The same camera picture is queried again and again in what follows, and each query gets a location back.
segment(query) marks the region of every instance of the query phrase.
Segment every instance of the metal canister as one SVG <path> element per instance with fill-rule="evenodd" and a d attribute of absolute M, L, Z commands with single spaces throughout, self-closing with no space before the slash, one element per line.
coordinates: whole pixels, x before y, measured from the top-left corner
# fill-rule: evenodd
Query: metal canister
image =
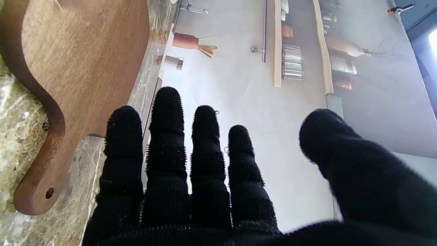
<path fill-rule="evenodd" d="M 304 72 L 302 69 L 302 64 L 286 62 L 282 65 L 282 78 L 283 79 L 294 79 L 303 80 Z"/>

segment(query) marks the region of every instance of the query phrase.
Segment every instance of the wall shelf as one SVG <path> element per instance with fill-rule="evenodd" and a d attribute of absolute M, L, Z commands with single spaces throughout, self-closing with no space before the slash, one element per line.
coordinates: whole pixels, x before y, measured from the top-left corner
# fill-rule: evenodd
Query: wall shelf
<path fill-rule="evenodd" d="M 275 87 L 282 84 L 282 24 L 281 24 L 281 0 L 274 1 L 274 68 L 273 83 Z"/>

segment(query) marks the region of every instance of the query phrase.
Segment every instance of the gloved hand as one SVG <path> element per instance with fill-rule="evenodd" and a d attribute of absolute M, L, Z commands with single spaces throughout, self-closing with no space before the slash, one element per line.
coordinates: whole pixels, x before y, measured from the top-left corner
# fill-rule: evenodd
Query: gloved hand
<path fill-rule="evenodd" d="M 149 129 L 143 195 L 140 118 L 129 106 L 111 116 L 98 206 L 83 245 L 210 245 L 252 233 L 280 234 L 245 127 L 229 131 L 231 196 L 224 184 L 225 162 L 213 108 L 200 106 L 194 116 L 191 195 L 184 117 L 174 88 L 165 87 L 156 94 Z"/>
<path fill-rule="evenodd" d="M 143 194 L 140 118 L 128 106 L 110 118 L 98 206 L 86 228 L 84 246 L 437 245 L 435 188 L 329 110 L 307 117 L 300 144 L 329 181 L 344 222 L 322 222 L 286 235 L 277 228 L 243 126 L 229 131 L 230 195 L 223 183 L 219 126 L 211 107 L 199 107 L 194 116 L 191 196 L 184 118 L 175 89 L 158 91 L 149 129 Z"/>

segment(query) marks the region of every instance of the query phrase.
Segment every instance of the wooden utensil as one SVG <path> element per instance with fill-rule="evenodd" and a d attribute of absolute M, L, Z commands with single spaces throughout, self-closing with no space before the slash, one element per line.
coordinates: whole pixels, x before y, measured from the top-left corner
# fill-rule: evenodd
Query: wooden utensil
<path fill-rule="evenodd" d="M 125 105 L 149 39 L 144 0 L 8 0 L 0 48 L 11 72 L 43 104 L 50 129 L 14 197 L 23 214 L 58 199 L 85 135 L 105 136 Z"/>
<path fill-rule="evenodd" d="M 206 53 L 205 51 L 201 50 L 200 48 L 197 48 L 197 49 L 200 50 L 200 51 L 202 51 L 202 53 L 204 53 L 207 57 L 209 57 L 209 58 L 212 59 L 212 57 L 211 57 L 208 53 Z"/>
<path fill-rule="evenodd" d="M 201 48 L 208 48 L 208 49 L 212 49 L 212 50 L 216 50 L 217 46 L 215 45 L 199 45 Z"/>
<path fill-rule="evenodd" d="M 198 47 L 199 49 L 201 49 L 201 50 L 203 50 L 203 51 L 205 51 L 206 53 L 208 53 L 208 54 L 211 54 L 211 55 L 213 55 L 214 54 L 214 52 L 211 50 L 211 49 L 208 49 L 208 48 L 201 48 L 201 47 Z"/>

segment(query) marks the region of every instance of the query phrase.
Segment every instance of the bottle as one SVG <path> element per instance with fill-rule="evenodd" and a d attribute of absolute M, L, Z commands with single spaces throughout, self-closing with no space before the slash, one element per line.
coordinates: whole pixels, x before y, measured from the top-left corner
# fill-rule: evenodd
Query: bottle
<path fill-rule="evenodd" d="M 337 17 L 328 11 L 322 11 L 322 19 L 332 22 L 337 22 Z"/>
<path fill-rule="evenodd" d="M 361 55 L 370 56 L 368 49 L 363 49 L 354 42 L 336 39 L 333 37 L 325 36 L 326 45 L 328 49 L 333 49 L 337 52 L 346 54 L 348 56 L 359 57 Z"/>
<path fill-rule="evenodd" d="M 358 74 L 355 63 L 350 59 L 338 56 L 330 56 L 330 59 L 332 70 L 354 75 Z"/>

